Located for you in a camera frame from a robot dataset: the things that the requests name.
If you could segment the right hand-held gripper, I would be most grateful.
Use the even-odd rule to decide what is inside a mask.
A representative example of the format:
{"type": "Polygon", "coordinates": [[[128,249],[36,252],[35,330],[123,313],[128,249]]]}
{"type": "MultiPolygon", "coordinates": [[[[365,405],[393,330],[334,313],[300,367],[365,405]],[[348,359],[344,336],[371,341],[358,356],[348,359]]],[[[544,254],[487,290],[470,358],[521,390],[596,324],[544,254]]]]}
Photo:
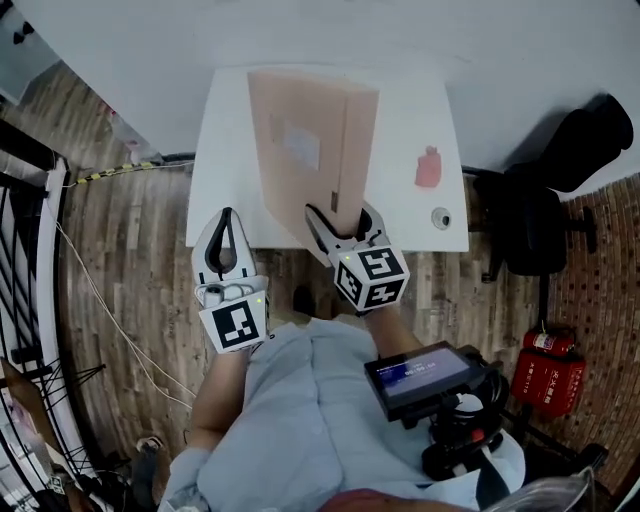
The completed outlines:
{"type": "Polygon", "coordinates": [[[334,269],[338,292],[359,314],[396,304],[410,272],[402,252],[389,242],[382,216],[368,202],[361,210],[357,240],[340,238],[325,216],[305,206],[305,220],[319,250],[334,269]]]}

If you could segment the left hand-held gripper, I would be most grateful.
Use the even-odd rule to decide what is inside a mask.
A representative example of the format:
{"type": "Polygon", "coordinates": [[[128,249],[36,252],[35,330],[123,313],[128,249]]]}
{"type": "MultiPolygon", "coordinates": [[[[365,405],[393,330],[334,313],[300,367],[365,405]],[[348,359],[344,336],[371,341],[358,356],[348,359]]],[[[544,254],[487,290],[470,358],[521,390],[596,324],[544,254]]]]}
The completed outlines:
{"type": "Polygon", "coordinates": [[[251,249],[235,210],[225,207],[209,221],[193,248],[191,263],[199,317],[216,352],[236,352],[264,342],[268,278],[254,276],[251,249]]]}

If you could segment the tall beige cardboard box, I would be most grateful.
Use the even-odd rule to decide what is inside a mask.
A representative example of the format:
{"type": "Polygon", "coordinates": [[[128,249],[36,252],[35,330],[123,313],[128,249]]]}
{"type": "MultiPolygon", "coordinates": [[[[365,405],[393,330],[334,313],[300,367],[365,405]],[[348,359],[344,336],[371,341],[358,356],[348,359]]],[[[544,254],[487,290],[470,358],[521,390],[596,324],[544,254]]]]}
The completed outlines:
{"type": "Polygon", "coordinates": [[[308,205],[340,235],[355,234],[378,110],[378,89],[289,69],[249,72],[248,88],[264,204],[318,258],[308,205]]]}

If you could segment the person's right forearm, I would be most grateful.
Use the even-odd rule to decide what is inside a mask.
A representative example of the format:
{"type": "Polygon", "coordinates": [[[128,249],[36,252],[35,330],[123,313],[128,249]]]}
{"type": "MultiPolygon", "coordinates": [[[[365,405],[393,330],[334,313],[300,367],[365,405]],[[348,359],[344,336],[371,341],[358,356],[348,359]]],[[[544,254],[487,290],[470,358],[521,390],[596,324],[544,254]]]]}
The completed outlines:
{"type": "Polygon", "coordinates": [[[364,321],[381,358],[409,353],[424,347],[405,325],[395,306],[374,309],[364,316],[364,321]]]}

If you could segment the person's left forearm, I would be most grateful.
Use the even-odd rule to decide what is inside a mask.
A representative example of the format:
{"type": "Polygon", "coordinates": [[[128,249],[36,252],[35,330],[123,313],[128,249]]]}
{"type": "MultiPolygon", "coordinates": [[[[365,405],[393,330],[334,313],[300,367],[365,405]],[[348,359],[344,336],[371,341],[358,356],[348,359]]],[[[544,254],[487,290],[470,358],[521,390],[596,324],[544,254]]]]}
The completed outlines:
{"type": "Polygon", "coordinates": [[[243,409],[248,350],[217,354],[193,403],[189,448],[212,451],[243,409]]]}

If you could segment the person's black left shoe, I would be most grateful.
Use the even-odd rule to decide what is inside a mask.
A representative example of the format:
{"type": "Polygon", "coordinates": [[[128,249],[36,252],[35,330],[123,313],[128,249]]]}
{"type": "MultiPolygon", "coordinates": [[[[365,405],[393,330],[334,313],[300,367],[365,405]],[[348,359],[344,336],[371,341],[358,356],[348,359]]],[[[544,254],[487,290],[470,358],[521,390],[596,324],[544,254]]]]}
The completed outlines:
{"type": "Polygon", "coordinates": [[[316,302],[311,290],[306,286],[297,286],[293,293],[292,309],[294,312],[309,317],[316,316],[316,302]]]}

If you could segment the small pink bottle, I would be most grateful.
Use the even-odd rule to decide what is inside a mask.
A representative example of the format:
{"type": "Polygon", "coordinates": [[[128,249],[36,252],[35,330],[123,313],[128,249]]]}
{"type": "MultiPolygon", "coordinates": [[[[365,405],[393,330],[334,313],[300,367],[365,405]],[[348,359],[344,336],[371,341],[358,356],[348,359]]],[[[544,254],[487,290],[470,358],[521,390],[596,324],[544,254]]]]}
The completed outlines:
{"type": "Polygon", "coordinates": [[[436,147],[427,146],[424,154],[417,159],[415,185],[422,188],[436,188],[441,176],[441,155],[436,147]]]}

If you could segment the white table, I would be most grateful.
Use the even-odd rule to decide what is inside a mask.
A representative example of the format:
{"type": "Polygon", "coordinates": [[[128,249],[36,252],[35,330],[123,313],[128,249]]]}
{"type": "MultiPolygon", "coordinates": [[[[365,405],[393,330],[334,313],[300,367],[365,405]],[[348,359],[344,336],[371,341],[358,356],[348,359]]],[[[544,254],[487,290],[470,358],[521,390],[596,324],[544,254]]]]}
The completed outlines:
{"type": "MultiPolygon", "coordinates": [[[[304,71],[343,76],[378,89],[380,99],[365,198],[382,215],[391,242],[404,251],[469,249],[465,186],[444,81],[434,70],[306,65],[304,71]],[[415,185],[417,159],[438,149],[436,188],[415,185]],[[451,214],[441,231],[436,207],[451,214]]],[[[186,244],[192,247],[219,210],[239,214],[255,249],[296,249],[296,240],[267,211],[260,183],[247,75],[250,67],[220,68],[213,76],[189,195],[186,244]]]]}

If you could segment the clear water bottle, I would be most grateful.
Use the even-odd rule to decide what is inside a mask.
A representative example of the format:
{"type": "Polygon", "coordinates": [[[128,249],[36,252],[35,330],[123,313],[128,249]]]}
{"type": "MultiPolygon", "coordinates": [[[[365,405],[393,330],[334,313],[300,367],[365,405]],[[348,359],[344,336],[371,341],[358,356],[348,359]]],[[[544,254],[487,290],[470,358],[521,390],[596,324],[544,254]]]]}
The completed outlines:
{"type": "Polygon", "coordinates": [[[146,148],[144,138],[107,103],[104,110],[113,136],[126,146],[132,160],[141,160],[146,148]]]}

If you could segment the black screen device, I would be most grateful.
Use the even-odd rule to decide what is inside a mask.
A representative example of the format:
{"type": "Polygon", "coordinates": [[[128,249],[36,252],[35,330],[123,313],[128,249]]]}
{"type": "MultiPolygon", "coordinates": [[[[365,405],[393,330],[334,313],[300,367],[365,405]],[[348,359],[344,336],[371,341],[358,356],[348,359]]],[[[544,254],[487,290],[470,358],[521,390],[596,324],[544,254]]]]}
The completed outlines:
{"type": "Polygon", "coordinates": [[[443,341],[364,365],[365,375],[390,422],[413,422],[476,389],[486,368],[443,341]]]}

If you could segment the black office chair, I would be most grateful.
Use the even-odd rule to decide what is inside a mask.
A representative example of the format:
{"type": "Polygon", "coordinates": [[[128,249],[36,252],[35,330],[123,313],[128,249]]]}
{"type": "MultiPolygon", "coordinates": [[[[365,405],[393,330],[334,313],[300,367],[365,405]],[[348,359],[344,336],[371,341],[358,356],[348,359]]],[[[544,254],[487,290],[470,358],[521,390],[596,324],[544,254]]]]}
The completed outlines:
{"type": "Polygon", "coordinates": [[[553,130],[538,154],[502,172],[464,166],[483,207],[474,229],[490,237],[485,283],[502,267],[520,276],[549,276],[567,262],[567,233],[583,232],[588,249],[597,248],[593,213],[566,217],[558,196],[578,189],[617,159],[634,141],[632,120],[611,94],[601,93],[584,107],[554,117],[553,130]]]}

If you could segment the person's light blue shirt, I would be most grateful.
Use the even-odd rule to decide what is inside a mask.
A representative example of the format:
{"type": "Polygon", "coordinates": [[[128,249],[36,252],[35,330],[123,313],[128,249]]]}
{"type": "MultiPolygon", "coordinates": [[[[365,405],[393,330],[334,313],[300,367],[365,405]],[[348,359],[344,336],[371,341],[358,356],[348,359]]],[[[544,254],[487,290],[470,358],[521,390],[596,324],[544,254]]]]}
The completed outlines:
{"type": "Polygon", "coordinates": [[[243,409],[212,451],[171,463],[159,512],[471,512],[478,471],[426,477],[422,428],[386,420],[365,321],[278,327],[248,350],[243,409]]]}

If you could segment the black metal railing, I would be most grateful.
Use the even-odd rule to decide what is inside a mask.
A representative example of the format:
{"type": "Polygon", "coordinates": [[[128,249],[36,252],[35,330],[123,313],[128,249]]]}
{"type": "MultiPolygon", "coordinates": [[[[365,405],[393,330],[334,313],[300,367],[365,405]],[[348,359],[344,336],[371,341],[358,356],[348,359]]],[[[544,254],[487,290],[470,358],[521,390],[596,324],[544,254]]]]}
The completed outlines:
{"type": "Polygon", "coordinates": [[[106,510],[97,444],[79,404],[81,386],[106,367],[75,368],[61,342],[58,222],[68,163],[2,119],[0,156],[30,165],[42,179],[33,184],[0,169],[0,357],[39,388],[50,424],[47,439],[33,431],[0,365],[0,510],[67,512],[55,465],[106,510]]]}

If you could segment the red fire extinguisher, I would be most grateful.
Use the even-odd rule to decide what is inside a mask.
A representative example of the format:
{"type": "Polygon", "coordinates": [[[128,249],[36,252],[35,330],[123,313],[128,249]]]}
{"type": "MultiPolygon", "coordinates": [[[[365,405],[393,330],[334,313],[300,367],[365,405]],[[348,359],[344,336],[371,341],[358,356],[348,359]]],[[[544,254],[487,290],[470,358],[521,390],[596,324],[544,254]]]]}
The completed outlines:
{"type": "Polygon", "coordinates": [[[523,348],[553,357],[565,357],[574,351],[575,331],[571,328],[548,328],[528,331],[523,340],[523,348]]]}

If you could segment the brown cardboard sheet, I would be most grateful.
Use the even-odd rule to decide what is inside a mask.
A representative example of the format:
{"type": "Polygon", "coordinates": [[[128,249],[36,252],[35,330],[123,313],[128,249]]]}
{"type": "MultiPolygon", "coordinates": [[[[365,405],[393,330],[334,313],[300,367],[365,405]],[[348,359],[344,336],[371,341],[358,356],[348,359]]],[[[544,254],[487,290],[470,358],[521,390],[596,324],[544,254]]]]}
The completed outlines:
{"type": "Polygon", "coordinates": [[[50,434],[50,424],[39,388],[6,358],[0,357],[0,365],[11,398],[29,417],[33,431],[47,439],[50,434]]]}

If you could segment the red fire extinguisher box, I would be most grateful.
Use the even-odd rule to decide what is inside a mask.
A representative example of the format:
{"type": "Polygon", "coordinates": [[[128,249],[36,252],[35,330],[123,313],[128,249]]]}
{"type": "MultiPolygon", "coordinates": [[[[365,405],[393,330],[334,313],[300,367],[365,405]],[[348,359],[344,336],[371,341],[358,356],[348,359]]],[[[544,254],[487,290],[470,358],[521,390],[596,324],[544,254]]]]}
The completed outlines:
{"type": "Polygon", "coordinates": [[[511,395],[552,418],[570,414],[581,391],[585,369],[586,361],[578,356],[558,358],[523,349],[511,381],[511,395]]]}

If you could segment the black chest mount rig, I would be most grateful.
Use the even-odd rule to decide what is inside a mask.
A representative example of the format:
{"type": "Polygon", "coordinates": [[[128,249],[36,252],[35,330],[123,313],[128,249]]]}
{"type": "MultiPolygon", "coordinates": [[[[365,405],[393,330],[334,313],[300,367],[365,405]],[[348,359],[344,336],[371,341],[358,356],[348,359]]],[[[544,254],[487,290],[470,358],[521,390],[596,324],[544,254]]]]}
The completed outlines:
{"type": "Polygon", "coordinates": [[[474,347],[458,353],[470,363],[472,375],[466,382],[435,395],[428,402],[411,406],[401,418],[414,428],[430,420],[431,445],[422,455],[424,473],[435,481],[454,476],[457,467],[479,472],[476,501],[484,509],[510,494],[508,486],[489,456],[504,440],[502,410],[508,397],[508,381],[500,362],[488,363],[474,347]]]}

